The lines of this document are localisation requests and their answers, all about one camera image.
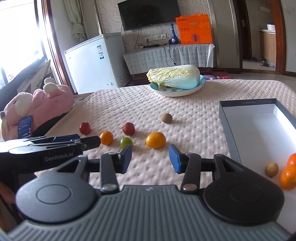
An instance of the orange box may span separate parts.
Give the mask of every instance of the orange box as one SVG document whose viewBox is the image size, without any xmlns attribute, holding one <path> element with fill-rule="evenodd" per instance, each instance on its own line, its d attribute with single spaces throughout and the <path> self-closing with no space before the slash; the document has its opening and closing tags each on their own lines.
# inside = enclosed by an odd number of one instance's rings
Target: orange box
<svg viewBox="0 0 296 241">
<path fill-rule="evenodd" d="M 209 15 L 197 13 L 176 18 L 182 44 L 212 44 Z"/>
</svg>

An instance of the blue plate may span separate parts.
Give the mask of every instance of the blue plate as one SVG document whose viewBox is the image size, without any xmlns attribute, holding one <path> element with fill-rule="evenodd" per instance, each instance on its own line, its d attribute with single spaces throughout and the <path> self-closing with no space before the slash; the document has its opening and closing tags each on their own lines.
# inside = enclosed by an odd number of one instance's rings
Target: blue plate
<svg viewBox="0 0 296 241">
<path fill-rule="evenodd" d="M 150 88 L 156 93 L 163 96 L 178 97 L 178 96 L 185 96 L 185 95 L 190 95 L 195 93 L 196 91 L 198 91 L 203 87 L 205 82 L 206 82 L 205 78 L 201 75 L 199 85 L 193 89 L 188 90 L 188 89 L 179 89 L 179 88 L 171 88 L 171 87 L 160 88 L 158 84 L 154 82 L 150 83 Z"/>
</svg>

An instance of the plush toy nose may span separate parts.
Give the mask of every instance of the plush toy nose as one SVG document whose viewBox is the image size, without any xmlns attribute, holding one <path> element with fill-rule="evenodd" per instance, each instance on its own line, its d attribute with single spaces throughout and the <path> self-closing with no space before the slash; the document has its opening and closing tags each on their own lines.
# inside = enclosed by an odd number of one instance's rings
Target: plush toy nose
<svg viewBox="0 0 296 241">
<path fill-rule="evenodd" d="M 0 118 L 2 119 L 4 116 L 5 116 L 5 112 L 4 111 L 1 111 L 0 112 Z"/>
</svg>

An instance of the metal screw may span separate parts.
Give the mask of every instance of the metal screw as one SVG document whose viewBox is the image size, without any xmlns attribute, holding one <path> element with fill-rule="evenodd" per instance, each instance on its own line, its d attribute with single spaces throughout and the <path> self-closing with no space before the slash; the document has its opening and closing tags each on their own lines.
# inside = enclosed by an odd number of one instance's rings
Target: metal screw
<svg viewBox="0 0 296 241">
<path fill-rule="evenodd" d="M 113 183 L 107 183 L 102 187 L 102 189 L 107 192 L 114 191 L 116 188 L 117 188 L 117 185 Z"/>
<path fill-rule="evenodd" d="M 197 189 L 197 185 L 193 183 L 187 183 L 183 186 L 184 191 L 195 191 Z"/>
</svg>

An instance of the tv screen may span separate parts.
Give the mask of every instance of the tv screen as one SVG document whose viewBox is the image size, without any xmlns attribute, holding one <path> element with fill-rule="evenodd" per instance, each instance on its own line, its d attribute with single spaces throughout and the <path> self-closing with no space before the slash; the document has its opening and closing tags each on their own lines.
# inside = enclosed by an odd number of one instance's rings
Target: tv screen
<svg viewBox="0 0 296 241">
<path fill-rule="evenodd" d="M 126 0 L 118 8 L 124 31 L 173 22 L 180 16 L 177 0 Z"/>
</svg>

